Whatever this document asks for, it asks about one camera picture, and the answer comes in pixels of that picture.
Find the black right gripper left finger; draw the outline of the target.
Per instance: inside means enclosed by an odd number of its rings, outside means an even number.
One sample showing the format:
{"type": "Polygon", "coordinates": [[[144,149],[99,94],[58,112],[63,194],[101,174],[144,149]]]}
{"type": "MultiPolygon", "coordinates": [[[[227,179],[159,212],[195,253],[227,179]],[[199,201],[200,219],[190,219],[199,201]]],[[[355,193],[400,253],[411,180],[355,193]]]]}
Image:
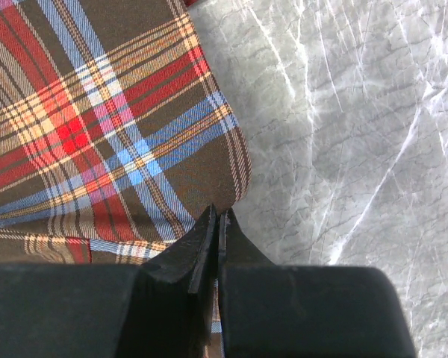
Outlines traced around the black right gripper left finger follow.
{"type": "Polygon", "coordinates": [[[142,265],[0,264],[0,357],[202,357],[217,212],[142,265]]]}

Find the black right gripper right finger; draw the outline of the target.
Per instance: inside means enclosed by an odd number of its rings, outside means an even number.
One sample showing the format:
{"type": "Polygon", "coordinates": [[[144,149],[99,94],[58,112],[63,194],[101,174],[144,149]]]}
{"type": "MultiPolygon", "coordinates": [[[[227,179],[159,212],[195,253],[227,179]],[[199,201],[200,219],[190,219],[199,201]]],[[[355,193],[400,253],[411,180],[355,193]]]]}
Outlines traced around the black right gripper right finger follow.
{"type": "Polygon", "coordinates": [[[219,306],[227,357],[415,357],[396,290],[379,269],[283,266],[220,217],[219,306]]]}

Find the red brown plaid shirt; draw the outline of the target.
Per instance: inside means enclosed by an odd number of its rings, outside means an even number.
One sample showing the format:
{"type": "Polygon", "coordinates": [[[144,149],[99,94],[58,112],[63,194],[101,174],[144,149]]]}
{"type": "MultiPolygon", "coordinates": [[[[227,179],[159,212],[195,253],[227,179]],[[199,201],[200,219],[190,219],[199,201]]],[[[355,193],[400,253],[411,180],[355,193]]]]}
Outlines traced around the red brown plaid shirt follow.
{"type": "Polygon", "coordinates": [[[141,264],[251,164],[187,1],[0,1],[0,260],[141,264]]]}

